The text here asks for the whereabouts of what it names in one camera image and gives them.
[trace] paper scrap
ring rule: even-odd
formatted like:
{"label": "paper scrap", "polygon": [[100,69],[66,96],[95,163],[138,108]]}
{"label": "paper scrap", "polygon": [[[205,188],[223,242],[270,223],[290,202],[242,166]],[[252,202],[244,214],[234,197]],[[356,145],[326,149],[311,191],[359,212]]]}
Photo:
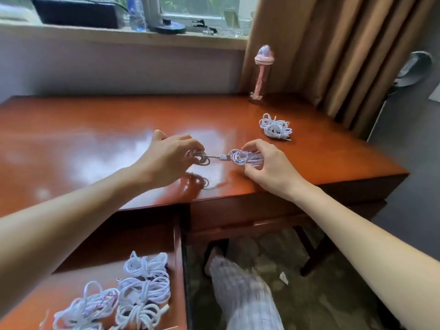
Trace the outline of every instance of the paper scrap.
{"label": "paper scrap", "polygon": [[284,272],[281,272],[281,274],[279,275],[279,278],[281,279],[281,281],[283,283],[285,283],[286,285],[289,285],[289,280],[287,280],[286,274]]}

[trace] foot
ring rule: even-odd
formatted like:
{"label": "foot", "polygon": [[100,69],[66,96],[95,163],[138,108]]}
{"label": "foot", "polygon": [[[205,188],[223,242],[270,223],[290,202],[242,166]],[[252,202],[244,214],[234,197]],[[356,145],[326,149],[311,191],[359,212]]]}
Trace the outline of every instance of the foot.
{"label": "foot", "polygon": [[209,268],[211,267],[211,263],[212,263],[212,261],[214,260],[214,258],[216,258],[216,256],[223,256],[223,252],[222,252],[222,250],[221,250],[218,246],[215,246],[215,247],[211,250],[211,253],[209,254],[208,261],[206,262],[206,265],[205,265],[205,268],[204,268],[205,274],[206,274],[208,277],[211,276],[211,274],[210,274],[210,272],[209,272]]}

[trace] pink bottle cap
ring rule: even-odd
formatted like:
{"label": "pink bottle cap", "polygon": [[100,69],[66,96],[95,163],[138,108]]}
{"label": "pink bottle cap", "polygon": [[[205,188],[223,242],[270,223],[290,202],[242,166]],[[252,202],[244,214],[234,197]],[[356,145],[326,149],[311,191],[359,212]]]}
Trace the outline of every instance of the pink bottle cap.
{"label": "pink bottle cap", "polygon": [[258,65],[272,65],[274,60],[274,54],[269,45],[263,45],[255,56],[255,63]]}

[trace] curtain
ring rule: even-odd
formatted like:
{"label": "curtain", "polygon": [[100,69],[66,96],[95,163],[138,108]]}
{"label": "curtain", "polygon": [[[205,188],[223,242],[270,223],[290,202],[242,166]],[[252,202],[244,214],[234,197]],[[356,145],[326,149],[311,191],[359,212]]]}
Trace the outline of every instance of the curtain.
{"label": "curtain", "polygon": [[268,44],[269,92],[298,93],[365,138],[435,1],[259,0],[239,90]]}

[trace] striped pants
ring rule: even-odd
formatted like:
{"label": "striped pants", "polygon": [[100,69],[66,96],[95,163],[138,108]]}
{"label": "striped pants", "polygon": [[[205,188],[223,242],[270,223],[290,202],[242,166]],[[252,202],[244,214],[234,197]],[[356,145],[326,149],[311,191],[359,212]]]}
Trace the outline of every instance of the striped pants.
{"label": "striped pants", "polygon": [[209,271],[227,330],[284,329],[271,290],[259,276],[221,256],[212,260]]}

